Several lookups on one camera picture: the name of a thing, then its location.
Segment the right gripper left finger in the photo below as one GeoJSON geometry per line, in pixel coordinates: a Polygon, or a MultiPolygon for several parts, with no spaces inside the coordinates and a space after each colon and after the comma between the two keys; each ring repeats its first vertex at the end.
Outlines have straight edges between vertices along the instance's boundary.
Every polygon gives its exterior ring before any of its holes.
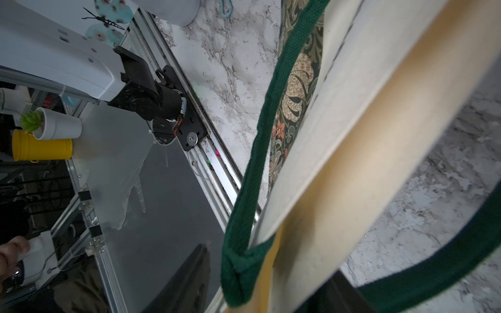
{"type": "Polygon", "coordinates": [[[210,281],[210,253],[199,244],[144,312],[203,312],[210,281]]]}

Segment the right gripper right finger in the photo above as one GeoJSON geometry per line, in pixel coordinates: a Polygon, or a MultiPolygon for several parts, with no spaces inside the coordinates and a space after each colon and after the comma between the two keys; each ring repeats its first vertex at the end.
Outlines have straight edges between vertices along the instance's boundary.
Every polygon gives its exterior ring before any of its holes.
{"type": "Polygon", "coordinates": [[[296,312],[377,312],[338,270],[296,312]]]}

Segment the cream bag green handles floral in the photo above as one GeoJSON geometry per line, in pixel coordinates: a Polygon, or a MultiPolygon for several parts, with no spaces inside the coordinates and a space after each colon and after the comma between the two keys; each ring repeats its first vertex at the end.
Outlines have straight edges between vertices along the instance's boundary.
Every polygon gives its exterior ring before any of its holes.
{"type": "MultiPolygon", "coordinates": [[[[499,1],[309,1],[267,90],[226,227],[228,312],[295,312],[339,270],[500,54],[499,1]],[[303,125],[255,218],[275,114],[300,51],[324,21],[303,125]]],[[[356,288],[400,312],[468,275],[500,245],[500,189],[432,257],[356,288]]]]}

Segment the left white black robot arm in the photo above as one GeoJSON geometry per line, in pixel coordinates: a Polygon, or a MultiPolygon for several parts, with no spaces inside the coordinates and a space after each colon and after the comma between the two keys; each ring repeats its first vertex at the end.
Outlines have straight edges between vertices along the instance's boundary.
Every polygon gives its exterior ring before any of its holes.
{"type": "Polygon", "coordinates": [[[86,38],[15,2],[1,2],[1,66],[60,83],[146,121],[177,120],[187,98],[136,54],[86,38]]]}

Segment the person's hand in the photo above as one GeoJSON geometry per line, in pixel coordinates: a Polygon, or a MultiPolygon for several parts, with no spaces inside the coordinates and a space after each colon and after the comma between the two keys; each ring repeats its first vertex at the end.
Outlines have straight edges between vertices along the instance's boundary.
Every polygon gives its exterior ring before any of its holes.
{"type": "Polygon", "coordinates": [[[29,241],[22,236],[16,236],[1,245],[1,291],[3,282],[18,270],[16,265],[19,255],[28,253],[30,249],[29,241]]]}

